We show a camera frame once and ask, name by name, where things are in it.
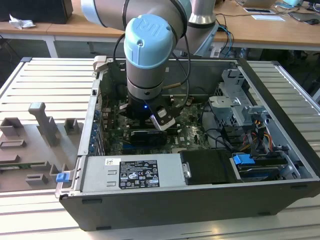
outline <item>wooden desk surface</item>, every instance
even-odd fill
[[[46,35],[51,23],[37,22],[35,27],[23,28],[22,30],[13,27],[9,22],[0,22],[0,34],[40,34]]]
[[[118,38],[123,34],[123,31],[89,22],[82,13],[81,0],[72,0],[72,6],[73,13],[67,24],[52,24],[46,31],[48,35]]]
[[[67,24],[36,23],[36,27],[19,30],[7,22],[0,22],[0,33],[48,34],[82,37],[118,38],[123,32],[113,28],[105,28],[88,22],[81,10],[81,1],[72,0],[73,14]],[[248,14],[235,1],[226,0],[215,8],[215,13],[226,15]],[[292,17],[281,16],[285,21],[255,20],[252,16],[226,16],[228,29],[234,35],[235,43],[275,44],[292,46],[320,47],[320,24],[309,25],[298,22]],[[224,24],[223,16],[217,16]],[[224,32],[217,32],[216,42],[226,41]]]
[[[216,14],[245,15],[242,6],[235,1],[226,0],[224,4],[215,8]],[[305,9],[299,12],[308,13]],[[299,22],[285,14],[280,15],[285,21],[255,20],[252,16],[226,16],[229,31],[234,35],[236,43],[258,43],[276,45],[320,46],[320,24],[309,25]],[[222,15],[217,16],[218,21],[224,24]]]

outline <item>robotic arm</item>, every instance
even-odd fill
[[[161,131],[174,125],[180,110],[161,96],[166,62],[175,48],[199,56],[208,50],[218,29],[215,1],[81,0],[81,6],[90,22],[125,30],[128,116],[151,115]]]

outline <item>power supply label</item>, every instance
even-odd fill
[[[157,160],[121,161],[119,188],[141,189],[160,187]]]

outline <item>blue release tab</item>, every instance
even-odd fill
[[[144,14],[133,18],[125,29],[124,53],[137,68],[153,69],[163,64],[173,48],[173,33],[162,17]]]
[[[237,154],[233,157],[234,163],[238,164],[255,164],[255,160],[250,158],[250,154]]]
[[[55,181],[57,183],[69,183],[70,172],[58,173]]]

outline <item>motherboard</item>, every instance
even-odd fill
[[[185,107],[176,124],[166,131],[157,131],[149,119],[141,123],[121,115],[123,104],[121,100],[107,101],[102,109],[107,155],[171,154],[210,148],[200,121],[202,103]]]

